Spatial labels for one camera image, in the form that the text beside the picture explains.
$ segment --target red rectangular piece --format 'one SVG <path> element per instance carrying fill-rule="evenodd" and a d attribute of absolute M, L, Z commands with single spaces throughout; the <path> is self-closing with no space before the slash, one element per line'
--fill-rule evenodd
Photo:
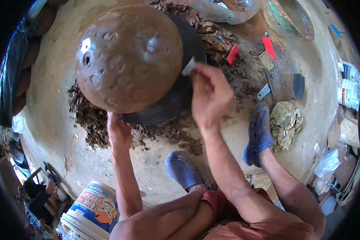
<path fill-rule="evenodd" d="M 239 52 L 239 47 L 235 44 L 227 56 L 227 61 L 229 65 L 232 65 L 233 60 L 235 60 L 238 52 Z"/>
<path fill-rule="evenodd" d="M 273 50 L 271 39 L 265 36 L 261 37 L 261 39 L 263 40 L 265 51 L 272 56 L 272 60 L 274 61 L 276 57 L 275 57 L 275 52 Z"/>

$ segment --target black rubber piece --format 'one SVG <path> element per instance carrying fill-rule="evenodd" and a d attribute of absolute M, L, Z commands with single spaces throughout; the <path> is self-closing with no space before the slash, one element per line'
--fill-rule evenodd
<path fill-rule="evenodd" d="M 171 13 L 166 13 L 177 26 L 183 41 L 182 70 L 192 57 L 198 62 L 206 63 L 206 52 L 201 36 L 186 21 Z M 191 106 L 192 82 L 188 76 L 179 74 L 172 89 L 154 105 L 128 114 L 118 114 L 124 122 L 139 125 L 153 125 L 168 121 Z"/>

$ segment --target hole in clay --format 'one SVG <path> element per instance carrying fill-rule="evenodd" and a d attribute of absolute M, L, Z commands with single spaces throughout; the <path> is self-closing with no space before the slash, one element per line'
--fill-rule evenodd
<path fill-rule="evenodd" d="M 89 67 L 89 57 L 88 56 L 84 56 L 84 59 L 83 59 L 83 64 L 84 66 L 86 67 Z"/>

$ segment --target clay-stained floor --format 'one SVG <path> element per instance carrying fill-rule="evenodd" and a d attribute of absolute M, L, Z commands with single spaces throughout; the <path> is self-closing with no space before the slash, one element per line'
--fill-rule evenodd
<path fill-rule="evenodd" d="M 315 40 L 312 42 L 278 36 L 266 24 L 262 10 L 244 24 L 224 26 L 236 35 L 236 42 L 247 62 L 246 70 L 253 78 L 253 85 L 259 89 L 266 81 L 253 69 L 252 55 L 243 50 L 260 47 L 261 36 L 265 30 L 268 31 L 276 52 L 276 67 L 271 73 L 278 101 L 289 100 L 286 87 L 282 84 L 288 74 L 301 73 L 305 76 L 303 101 L 290 101 L 302 111 L 302 132 L 288 151 L 275 155 L 288 171 L 307 183 L 312 175 L 309 171 L 314 159 L 313 146 L 316 142 L 321 148 L 326 146 L 327 130 L 336 112 L 339 56 L 328 31 L 324 4 L 321 0 L 299 2 L 311 17 L 315 29 Z M 101 12 L 132 2 L 125 0 L 115 3 L 113 0 L 70 0 L 60 7 L 53 26 L 43 36 L 38 59 L 32 67 L 31 85 L 23 109 L 27 125 L 25 133 L 21 135 L 24 152 L 36 167 L 43 166 L 43 161 L 51 163 L 73 197 L 77 197 L 92 180 L 115 187 L 110 149 L 92 149 L 86 144 L 86 132 L 75 124 L 67 103 L 67 90 L 75 80 L 74 58 L 78 36 Z M 270 108 L 276 103 L 272 101 L 271 94 L 260 102 Z M 256 103 L 258 101 L 248 99 L 239 109 L 232 103 L 227 113 L 229 117 L 225 118 L 222 126 L 228 147 L 246 174 L 263 172 L 241 161 L 243 148 L 248 141 L 250 113 Z M 183 121 L 190 125 L 185 130 L 193 138 L 201 138 L 191 117 Z M 147 141 L 149 151 L 142 151 L 141 147 L 130 150 L 135 176 L 147 205 L 167 202 L 185 194 L 164 170 L 166 156 L 171 151 L 179 150 L 179 147 L 170 145 L 165 138 L 159 137 L 158 140 Z M 210 176 L 205 151 L 199 157 L 187 154 L 203 173 Z M 268 192 L 272 198 L 275 197 L 273 188 Z"/>

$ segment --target brown clay pot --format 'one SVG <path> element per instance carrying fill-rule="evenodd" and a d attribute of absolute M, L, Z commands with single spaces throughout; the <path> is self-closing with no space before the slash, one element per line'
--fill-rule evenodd
<path fill-rule="evenodd" d="M 36 59 L 39 55 L 40 50 L 40 41 L 32 40 L 29 42 L 27 53 L 25 54 L 23 62 L 23 70 L 29 68 L 32 64 L 36 62 Z"/>
<path fill-rule="evenodd" d="M 44 6 L 36 17 L 34 37 L 39 37 L 48 32 L 55 20 L 57 11 L 51 7 Z"/>
<path fill-rule="evenodd" d="M 13 103 L 12 115 L 16 116 L 24 107 L 27 100 L 25 93 L 18 96 Z"/>
<path fill-rule="evenodd" d="M 59 5 L 65 4 L 67 2 L 68 2 L 68 0 L 48 0 L 47 4 L 48 4 L 48 6 L 51 6 L 51 7 L 57 7 Z"/>
<path fill-rule="evenodd" d="M 20 73 L 19 86 L 16 91 L 16 97 L 20 96 L 28 89 L 30 82 L 31 82 L 31 68 L 22 70 Z"/>
<path fill-rule="evenodd" d="M 172 88 L 182 67 L 182 39 L 173 21 L 153 7 L 117 7 L 89 24 L 76 61 L 77 85 L 92 104 L 134 113 Z"/>

